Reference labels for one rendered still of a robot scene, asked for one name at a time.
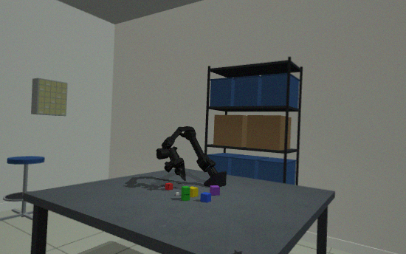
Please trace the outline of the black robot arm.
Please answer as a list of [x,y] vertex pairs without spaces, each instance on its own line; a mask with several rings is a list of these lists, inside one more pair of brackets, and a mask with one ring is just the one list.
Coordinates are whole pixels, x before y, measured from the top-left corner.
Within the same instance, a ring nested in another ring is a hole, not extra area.
[[[182,133],[183,131],[184,133]],[[156,150],[157,159],[166,159],[168,157],[171,158],[174,154],[177,154],[177,147],[174,146],[171,148],[171,146],[174,144],[175,139],[179,135],[185,137],[187,140],[190,141],[198,157],[196,162],[204,172],[208,172],[210,177],[215,173],[218,173],[214,167],[216,165],[216,162],[212,161],[207,155],[204,154],[200,144],[196,139],[195,129],[190,126],[178,127],[178,129],[170,137],[166,138],[162,144],[162,148],[158,148]],[[208,167],[209,165],[210,167]],[[165,170],[169,173],[172,168],[173,160],[170,159],[170,162],[165,162]]]

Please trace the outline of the yellow block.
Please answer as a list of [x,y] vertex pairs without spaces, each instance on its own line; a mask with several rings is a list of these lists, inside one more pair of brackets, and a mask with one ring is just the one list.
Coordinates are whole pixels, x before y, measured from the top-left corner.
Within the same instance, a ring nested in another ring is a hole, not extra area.
[[198,196],[198,190],[199,188],[196,187],[190,187],[190,197],[195,197]]

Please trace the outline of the blue block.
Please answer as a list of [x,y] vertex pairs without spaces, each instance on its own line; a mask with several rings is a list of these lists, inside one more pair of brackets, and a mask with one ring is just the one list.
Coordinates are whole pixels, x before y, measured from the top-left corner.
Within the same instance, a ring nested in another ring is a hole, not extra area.
[[210,202],[211,201],[211,193],[201,193],[201,200],[200,202]]

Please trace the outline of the purple cube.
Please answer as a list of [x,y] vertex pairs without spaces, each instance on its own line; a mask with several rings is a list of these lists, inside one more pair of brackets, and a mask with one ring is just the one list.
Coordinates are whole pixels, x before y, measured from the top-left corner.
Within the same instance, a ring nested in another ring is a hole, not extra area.
[[218,185],[210,185],[210,193],[212,196],[220,195],[220,187]]

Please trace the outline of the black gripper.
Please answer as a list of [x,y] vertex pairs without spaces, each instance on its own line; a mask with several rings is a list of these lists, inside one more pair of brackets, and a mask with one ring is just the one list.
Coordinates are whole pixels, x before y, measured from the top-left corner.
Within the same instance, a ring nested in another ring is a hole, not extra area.
[[180,175],[184,181],[186,181],[185,176],[185,163],[184,160],[178,154],[174,154],[171,158],[173,160],[173,167],[175,168],[175,174]]

